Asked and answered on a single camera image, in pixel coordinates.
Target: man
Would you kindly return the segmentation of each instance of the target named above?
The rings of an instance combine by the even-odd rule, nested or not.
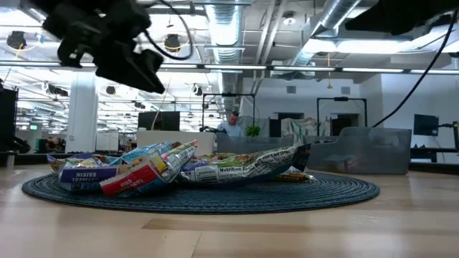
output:
[[[218,125],[218,130],[225,130],[229,137],[241,137],[242,131],[241,128],[237,125],[237,119],[239,117],[239,113],[233,111],[228,119],[228,122],[223,122]]]

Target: silver duct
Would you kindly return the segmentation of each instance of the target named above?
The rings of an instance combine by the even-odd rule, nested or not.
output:
[[[309,39],[312,35],[339,27],[360,1],[361,0],[327,0],[317,26],[309,29],[307,35],[304,35],[305,38]],[[297,53],[290,65],[305,66],[309,63],[314,54],[315,53],[308,52],[307,47],[303,47],[302,50]]]
[[[211,42],[216,46],[238,46],[241,42],[242,7],[232,5],[206,6],[209,17]],[[239,64],[241,51],[238,49],[213,49],[217,64]],[[242,74],[221,73],[219,88],[222,92],[236,92],[242,85]],[[232,111],[232,101],[223,99],[224,109]]]

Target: blue woven placemat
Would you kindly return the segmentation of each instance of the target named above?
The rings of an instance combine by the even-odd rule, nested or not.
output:
[[[317,181],[254,183],[233,189],[179,188],[150,197],[126,199],[102,194],[72,195],[56,175],[27,181],[22,191],[61,204],[124,211],[181,214],[256,214],[324,209],[374,198],[379,187],[355,178],[311,173]]]

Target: green plant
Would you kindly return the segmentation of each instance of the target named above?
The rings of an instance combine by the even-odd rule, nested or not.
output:
[[[258,125],[249,125],[245,128],[245,136],[256,137],[260,134],[260,126]]]

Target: gray storage bin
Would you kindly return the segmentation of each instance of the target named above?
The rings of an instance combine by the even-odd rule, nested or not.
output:
[[[229,137],[224,133],[217,133],[218,153],[248,154],[292,145],[293,135],[287,135],[282,138]]]
[[[411,130],[344,128],[333,143],[313,144],[307,167],[350,174],[405,175]]]

